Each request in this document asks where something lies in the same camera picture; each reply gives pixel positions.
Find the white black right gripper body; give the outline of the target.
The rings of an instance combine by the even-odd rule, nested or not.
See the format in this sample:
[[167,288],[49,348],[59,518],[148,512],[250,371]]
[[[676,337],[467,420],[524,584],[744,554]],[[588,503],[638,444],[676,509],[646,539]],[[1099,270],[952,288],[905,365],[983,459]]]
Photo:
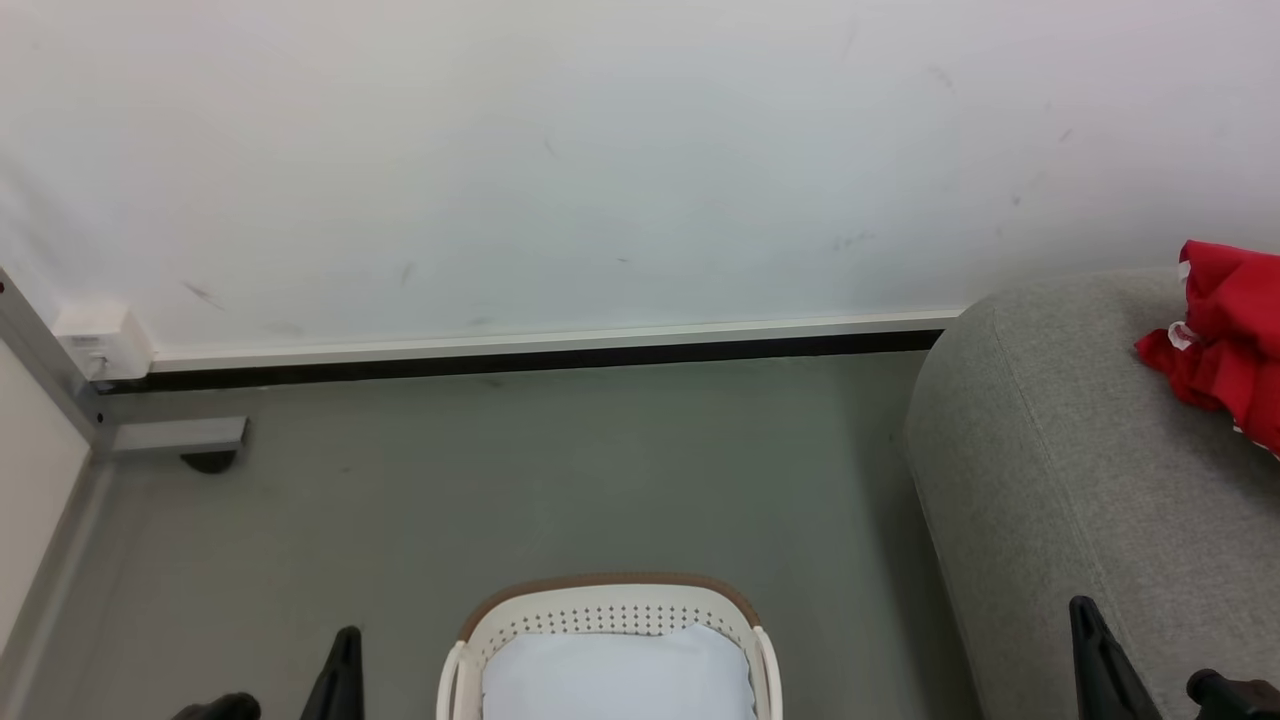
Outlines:
[[1196,720],[1280,720],[1280,689],[1266,680],[1233,680],[1212,669],[1194,673],[1187,694]]

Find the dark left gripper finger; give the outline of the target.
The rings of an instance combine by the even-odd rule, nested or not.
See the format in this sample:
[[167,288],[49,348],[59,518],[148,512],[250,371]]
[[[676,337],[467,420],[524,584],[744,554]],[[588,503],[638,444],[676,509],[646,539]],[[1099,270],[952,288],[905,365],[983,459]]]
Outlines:
[[300,720],[365,720],[362,635],[357,626],[337,634]]

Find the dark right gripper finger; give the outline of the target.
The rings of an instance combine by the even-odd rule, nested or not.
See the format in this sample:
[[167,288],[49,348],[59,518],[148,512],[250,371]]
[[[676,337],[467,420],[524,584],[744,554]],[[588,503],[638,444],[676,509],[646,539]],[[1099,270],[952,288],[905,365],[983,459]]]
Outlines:
[[1164,720],[1103,614],[1088,596],[1069,602],[1079,720]]

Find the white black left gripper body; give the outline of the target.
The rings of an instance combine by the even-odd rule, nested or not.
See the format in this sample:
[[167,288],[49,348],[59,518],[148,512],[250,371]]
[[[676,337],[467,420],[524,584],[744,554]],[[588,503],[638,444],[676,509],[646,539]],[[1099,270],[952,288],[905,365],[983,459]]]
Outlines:
[[234,692],[216,697],[207,703],[188,705],[170,720],[261,720],[261,706],[255,697]]

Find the red garment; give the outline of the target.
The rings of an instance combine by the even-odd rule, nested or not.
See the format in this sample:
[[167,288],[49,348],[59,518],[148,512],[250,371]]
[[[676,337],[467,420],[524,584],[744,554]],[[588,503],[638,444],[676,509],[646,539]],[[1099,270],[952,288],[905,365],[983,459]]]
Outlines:
[[1189,240],[1178,273],[1184,316],[1139,338],[1139,359],[1280,460],[1280,255]]

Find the grey fabric sofa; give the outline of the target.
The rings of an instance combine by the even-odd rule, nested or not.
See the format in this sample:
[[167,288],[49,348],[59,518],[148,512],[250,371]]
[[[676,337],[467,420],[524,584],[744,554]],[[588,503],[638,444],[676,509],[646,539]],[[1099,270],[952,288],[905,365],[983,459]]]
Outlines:
[[986,720],[1076,720],[1079,594],[1166,720],[1202,669],[1280,689],[1280,460],[1134,348],[1184,310],[1174,269],[1037,281],[927,354],[908,461]]

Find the white laundry basket brown rim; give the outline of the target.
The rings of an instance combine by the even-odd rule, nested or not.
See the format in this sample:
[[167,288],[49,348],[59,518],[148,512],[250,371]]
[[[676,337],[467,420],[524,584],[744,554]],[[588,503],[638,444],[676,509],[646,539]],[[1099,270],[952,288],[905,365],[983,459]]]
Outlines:
[[483,720],[483,671],[517,637],[655,637],[692,625],[719,633],[742,652],[755,720],[785,720],[778,657],[748,597],[716,578],[669,571],[554,577],[508,585],[485,598],[445,656],[434,720]]

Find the pale blue cloth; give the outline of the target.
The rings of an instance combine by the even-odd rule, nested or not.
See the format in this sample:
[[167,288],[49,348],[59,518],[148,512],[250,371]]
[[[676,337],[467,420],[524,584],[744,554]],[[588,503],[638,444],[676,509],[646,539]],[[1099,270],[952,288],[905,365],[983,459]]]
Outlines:
[[483,720],[758,720],[744,651],[718,632],[511,641],[481,679]]

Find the beige partition panel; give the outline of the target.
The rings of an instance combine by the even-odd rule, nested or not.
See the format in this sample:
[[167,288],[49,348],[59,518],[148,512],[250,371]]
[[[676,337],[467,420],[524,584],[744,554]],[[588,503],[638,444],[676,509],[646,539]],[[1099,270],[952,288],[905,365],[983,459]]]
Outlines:
[[73,421],[0,341],[0,655],[88,450]]

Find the white and black baseboard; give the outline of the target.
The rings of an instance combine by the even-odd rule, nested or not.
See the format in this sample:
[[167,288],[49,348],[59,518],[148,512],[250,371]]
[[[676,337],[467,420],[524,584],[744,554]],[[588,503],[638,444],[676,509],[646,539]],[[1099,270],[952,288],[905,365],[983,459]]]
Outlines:
[[960,310],[723,322],[613,331],[156,351],[143,375],[101,395],[230,389],[503,372],[877,354],[929,347]]

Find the white wall box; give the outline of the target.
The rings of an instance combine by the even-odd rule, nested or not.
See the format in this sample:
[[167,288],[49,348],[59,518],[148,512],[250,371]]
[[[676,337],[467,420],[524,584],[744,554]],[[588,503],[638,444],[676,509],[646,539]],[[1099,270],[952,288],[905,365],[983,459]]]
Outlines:
[[120,304],[67,307],[52,334],[90,382],[136,380],[154,363],[154,347],[133,313]]

